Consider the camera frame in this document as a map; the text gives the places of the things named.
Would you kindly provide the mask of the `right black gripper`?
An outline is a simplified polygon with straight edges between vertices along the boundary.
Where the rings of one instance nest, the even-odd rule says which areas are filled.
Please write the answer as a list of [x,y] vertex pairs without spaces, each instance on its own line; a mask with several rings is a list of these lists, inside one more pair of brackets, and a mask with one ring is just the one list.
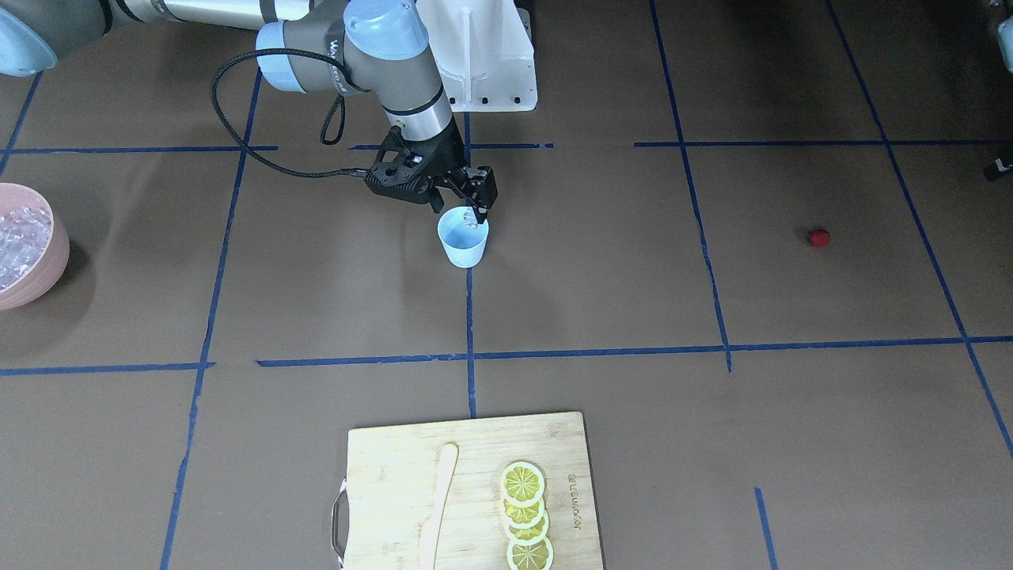
[[408,169],[400,176],[400,199],[428,203],[435,214],[444,209],[442,189],[448,188],[478,215],[479,225],[488,220],[497,199],[495,171],[489,166],[470,167],[459,127],[446,127],[426,141],[406,141]]

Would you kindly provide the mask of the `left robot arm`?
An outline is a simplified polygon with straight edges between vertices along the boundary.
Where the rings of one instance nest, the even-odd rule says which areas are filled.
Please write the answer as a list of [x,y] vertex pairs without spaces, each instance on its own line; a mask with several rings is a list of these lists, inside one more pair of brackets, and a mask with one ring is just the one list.
[[[1012,16],[1001,22],[997,28],[997,40],[1003,65],[1012,74]],[[987,181],[997,181],[1012,173],[1012,145],[1002,146],[997,151],[997,158],[983,168]]]

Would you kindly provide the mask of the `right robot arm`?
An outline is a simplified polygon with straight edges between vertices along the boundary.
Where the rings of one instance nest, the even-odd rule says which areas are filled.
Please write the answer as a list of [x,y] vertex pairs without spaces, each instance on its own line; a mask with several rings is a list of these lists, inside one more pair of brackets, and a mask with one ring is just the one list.
[[[128,25],[194,23],[249,37],[249,48],[214,72],[214,112],[251,158],[286,176],[357,177],[375,195],[444,209],[450,191],[482,225],[497,197],[491,167],[471,165],[426,23],[413,1],[4,1],[2,73],[25,77]],[[329,93],[319,140],[343,138],[345,102],[372,94],[389,131],[370,165],[301,172],[251,148],[228,121],[218,86],[232,68],[254,62],[283,93]]]

